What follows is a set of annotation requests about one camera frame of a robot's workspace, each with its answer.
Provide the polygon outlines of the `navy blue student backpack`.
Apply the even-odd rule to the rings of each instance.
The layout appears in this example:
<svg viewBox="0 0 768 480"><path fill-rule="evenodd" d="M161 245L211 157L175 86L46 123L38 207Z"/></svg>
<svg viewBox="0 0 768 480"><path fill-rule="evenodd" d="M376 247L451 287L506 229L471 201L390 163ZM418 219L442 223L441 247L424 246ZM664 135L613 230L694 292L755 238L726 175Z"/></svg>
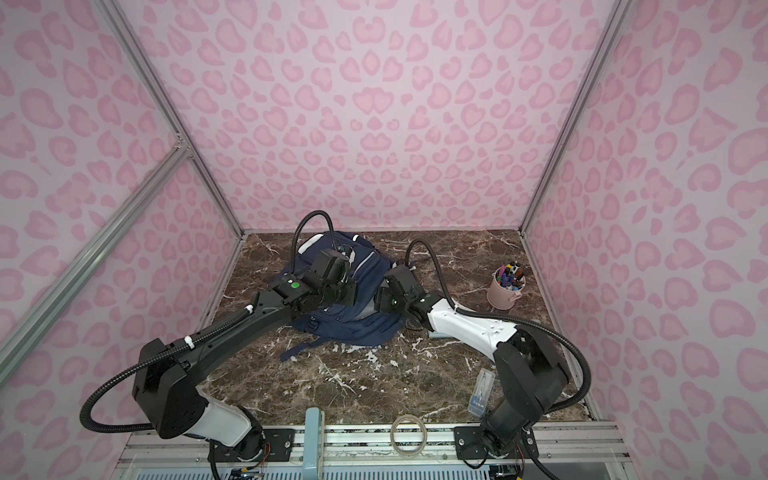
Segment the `navy blue student backpack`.
<svg viewBox="0 0 768 480"><path fill-rule="evenodd" d="M361 234L336 231L318 233L295 244L295 271L301 273L311 266L322 250L332 243L342 249L350 259L350 279L356 285L354 302L350 305L332 305L300 316L292 326L316 339L302 342L280 354L285 362L299 353L316 348L326 342L352 346L376 347L391 340L404 326L405 320L396 313L382 313L375 305L375 297L392 268L393 261L381 253Z"/></svg>

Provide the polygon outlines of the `clear plastic pen case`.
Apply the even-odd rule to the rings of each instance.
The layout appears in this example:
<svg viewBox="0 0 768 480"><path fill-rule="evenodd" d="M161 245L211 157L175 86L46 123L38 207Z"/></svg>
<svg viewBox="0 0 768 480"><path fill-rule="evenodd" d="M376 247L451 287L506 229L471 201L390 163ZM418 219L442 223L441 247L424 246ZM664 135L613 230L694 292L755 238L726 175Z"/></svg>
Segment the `clear plastic pen case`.
<svg viewBox="0 0 768 480"><path fill-rule="evenodd" d="M481 418L485 414L493 391L495 378L494 372L485 368L480 370L467 408L472 416Z"/></svg>

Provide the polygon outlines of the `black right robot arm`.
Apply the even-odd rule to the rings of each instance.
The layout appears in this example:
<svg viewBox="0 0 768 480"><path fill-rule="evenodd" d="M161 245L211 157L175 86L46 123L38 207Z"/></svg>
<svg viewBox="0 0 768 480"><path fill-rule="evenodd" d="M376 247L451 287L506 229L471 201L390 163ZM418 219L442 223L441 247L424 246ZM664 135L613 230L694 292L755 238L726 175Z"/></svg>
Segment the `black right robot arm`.
<svg viewBox="0 0 768 480"><path fill-rule="evenodd" d="M478 434L457 443L459 459L472 469L509 454L536 461L533 426L589 393L592 372L586 357L571 340L543 324L460 306L449 293L441 266L434 268L437 292L424 289L410 261L393 267L377 296L378 310L453 337L494 363L503 397L482 414Z"/></svg>

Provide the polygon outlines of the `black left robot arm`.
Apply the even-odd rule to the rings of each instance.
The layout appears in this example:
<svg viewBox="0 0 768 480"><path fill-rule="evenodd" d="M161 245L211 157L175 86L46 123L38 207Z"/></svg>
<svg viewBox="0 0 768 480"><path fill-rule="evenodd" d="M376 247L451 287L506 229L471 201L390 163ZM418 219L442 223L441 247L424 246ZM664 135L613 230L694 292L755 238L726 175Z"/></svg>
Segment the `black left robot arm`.
<svg viewBox="0 0 768 480"><path fill-rule="evenodd" d="M288 271L227 319L169 344L159 339L146 344L137 364L85 400L79 414L82 427L103 434L154 431L163 439L201 438L233 450L240 459L255 458L265 442L258 420L244 408L204 396L198 386L263 334L316 310L355 302L353 249L340 243L335 230L329 229L327 236L330 246L303 270L296 268L298 249L293 247ZM146 422L110 425L95 420L97 402L128 378L134 380L132 395Z"/></svg>

